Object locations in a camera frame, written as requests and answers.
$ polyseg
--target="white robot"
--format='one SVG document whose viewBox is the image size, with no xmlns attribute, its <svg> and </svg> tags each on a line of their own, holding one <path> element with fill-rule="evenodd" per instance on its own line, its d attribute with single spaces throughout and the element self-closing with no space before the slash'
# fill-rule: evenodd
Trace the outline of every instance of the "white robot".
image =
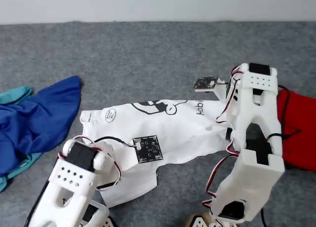
<svg viewBox="0 0 316 227">
<path fill-rule="evenodd" d="M 284 172 L 281 125 L 277 119 L 277 71 L 266 65 L 241 64 L 232 70 L 229 82 L 218 77 L 202 77 L 195 90 L 212 91 L 226 104 L 216 122 L 229 125 L 226 133 L 229 154 L 211 172 L 206 185 L 211 199 L 202 203 L 209 208 L 210 227 L 236 227 L 251 221 L 262 209 Z M 251 123 L 260 126 L 265 139 L 246 137 Z M 115 226 L 108 208 L 91 198 L 96 189 L 115 188 L 120 169 L 111 147 L 101 141 L 106 138 L 86 145 L 77 140 L 80 137 L 65 143 L 24 227 Z M 137 144 L 117 140 L 137 148 Z M 217 191 L 211 192 L 214 175 L 228 157 L 237 159 L 234 168 Z M 73 194 L 68 201 L 63 200 L 66 192 Z"/>
</svg>

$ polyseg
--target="clothing pile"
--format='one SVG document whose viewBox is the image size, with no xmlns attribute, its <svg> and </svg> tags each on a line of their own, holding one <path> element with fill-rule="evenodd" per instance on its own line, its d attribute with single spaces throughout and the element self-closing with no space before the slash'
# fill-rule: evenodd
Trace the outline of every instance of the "clothing pile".
<svg viewBox="0 0 316 227">
<path fill-rule="evenodd" d="M 30 87 L 0 94 L 0 191 L 42 152 L 67 136 L 80 106 L 80 78 L 72 76 L 31 96 Z"/>
</svg>

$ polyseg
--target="red cloth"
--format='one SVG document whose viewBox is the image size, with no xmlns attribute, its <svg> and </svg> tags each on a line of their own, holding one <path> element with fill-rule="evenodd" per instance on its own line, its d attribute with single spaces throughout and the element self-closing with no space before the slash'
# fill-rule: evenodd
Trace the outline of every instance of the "red cloth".
<svg viewBox="0 0 316 227">
<path fill-rule="evenodd" d="M 316 172 L 316 99 L 289 91 L 283 134 L 296 134 L 283 139 L 283 159 L 289 164 Z M 283 107 L 288 92 L 283 89 L 277 99 L 277 114 L 282 124 Z"/>
</svg>

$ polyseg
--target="black cable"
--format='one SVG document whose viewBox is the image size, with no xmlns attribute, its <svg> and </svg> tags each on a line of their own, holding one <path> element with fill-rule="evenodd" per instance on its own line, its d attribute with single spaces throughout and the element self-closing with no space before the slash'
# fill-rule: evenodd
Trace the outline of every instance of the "black cable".
<svg viewBox="0 0 316 227">
<path fill-rule="evenodd" d="M 278 85 L 278 87 L 286 90 L 286 93 L 287 93 L 286 99 L 285 99 L 285 103 L 284 103 L 284 106 L 283 106 L 282 118 L 281 118 L 281 131 L 282 131 L 282 134 L 284 134 L 285 114 L 286 114 L 288 102 L 290 101 L 291 93 L 290 93 L 289 89 L 287 89 L 284 85 Z"/>
<path fill-rule="evenodd" d="M 96 188 L 98 189 L 98 191 L 103 191 L 102 189 L 108 188 L 108 187 L 112 187 L 115 184 L 115 182 L 109 183 L 109 184 L 104 184 L 104 185 L 100 185 L 97 186 Z"/>
<path fill-rule="evenodd" d="M 111 140 L 120 142 L 120 143 L 122 143 L 122 144 L 123 144 L 124 146 L 126 146 L 126 147 L 135 147 L 134 145 L 130 145 L 130 144 L 126 143 L 125 141 L 122 141 L 120 138 L 111 137 L 111 136 L 98 138 L 98 139 L 95 140 L 94 142 L 97 143 L 97 142 L 99 142 L 99 141 L 106 140 L 106 139 L 111 139 Z"/>
<path fill-rule="evenodd" d="M 283 136 L 280 133 L 272 133 L 266 138 L 266 140 L 270 139 L 271 137 L 283 137 Z"/>
<path fill-rule="evenodd" d="M 221 225 L 221 227 L 224 227 L 224 226 L 222 225 L 222 223 L 220 223 L 217 219 L 215 219 L 215 221 L 216 221 L 217 223 L 219 223 L 219 224 Z"/>
<path fill-rule="evenodd" d="M 111 216 L 108 217 L 110 219 L 110 221 L 112 222 L 112 225 L 114 227 L 118 227 L 118 225 L 116 224 L 116 222 L 113 220 L 113 218 Z"/>
<path fill-rule="evenodd" d="M 264 227 L 268 227 L 268 226 L 267 226 L 267 223 L 266 223 L 266 220 L 265 220 L 265 215 L 264 215 L 264 213 L 263 213 L 263 207 L 262 207 L 260 213 L 261 213 L 261 220 L 262 220 L 263 226 L 264 226 Z"/>
<path fill-rule="evenodd" d="M 290 101 L 291 93 L 290 93 L 289 89 L 286 88 L 284 85 L 278 85 L 278 87 L 286 90 L 286 93 L 287 93 L 286 99 L 285 99 L 285 102 L 284 102 L 284 106 L 283 106 L 283 110 L 282 110 L 282 117 L 281 117 L 281 132 L 282 132 L 282 134 L 280 134 L 280 133 L 272 133 L 266 138 L 266 140 L 268 140 L 268 139 L 270 139 L 271 137 L 274 137 L 274 136 L 282 137 L 282 139 L 285 140 L 285 139 L 289 139 L 291 136 L 293 136 L 293 135 L 295 135 L 297 133 L 302 132 L 300 129 L 296 129 L 295 132 L 292 132 L 290 134 L 285 134 L 284 133 L 284 130 L 285 130 L 285 115 L 286 115 L 286 110 L 287 110 L 288 103 Z"/>
<path fill-rule="evenodd" d="M 38 206 L 38 204 L 39 204 L 39 202 L 40 202 L 41 197 L 43 196 L 44 192 L 46 191 L 46 188 L 47 188 L 48 184 L 49 184 L 49 180 L 47 179 L 46 182 L 45 182 L 45 184 L 44 184 L 44 186 L 43 186 L 43 188 L 42 188 L 41 191 L 40 191 L 39 196 L 37 197 L 37 199 L 36 199 L 34 205 L 32 206 L 32 208 L 31 208 L 31 210 L 30 210 L 30 212 L 29 212 L 29 215 L 28 215 L 28 217 L 27 217 L 27 219 L 26 219 L 26 221 L 25 221 L 23 227 L 28 227 L 28 226 L 29 226 L 30 221 L 31 221 L 31 218 L 32 218 L 32 216 L 33 216 L 33 214 L 34 214 L 34 212 L 35 212 L 35 209 L 37 208 L 37 206 Z"/>
</svg>

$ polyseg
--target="gray carpet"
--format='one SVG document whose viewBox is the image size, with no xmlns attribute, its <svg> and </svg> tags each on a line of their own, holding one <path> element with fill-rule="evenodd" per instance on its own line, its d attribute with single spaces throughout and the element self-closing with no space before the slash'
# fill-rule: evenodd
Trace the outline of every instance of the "gray carpet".
<svg viewBox="0 0 316 227">
<path fill-rule="evenodd" d="M 195 93 L 198 76 L 228 78 L 242 62 L 278 69 L 279 83 L 316 97 L 315 22 L 66 23 L 0 26 L 0 91 L 42 89 L 68 76 L 84 81 L 80 110 L 156 99 L 215 99 Z M 69 137 L 82 130 L 77 116 Z M 20 227 L 60 147 L 44 154 L 0 193 L 0 226 Z M 181 227 L 200 202 L 217 153 L 158 169 L 158 187 L 112 208 L 119 227 Z M 233 166 L 219 170 L 213 188 Z M 315 173 L 290 169 L 265 207 L 270 227 L 314 226 Z M 261 226 L 258 215 L 245 227 Z"/>
</svg>

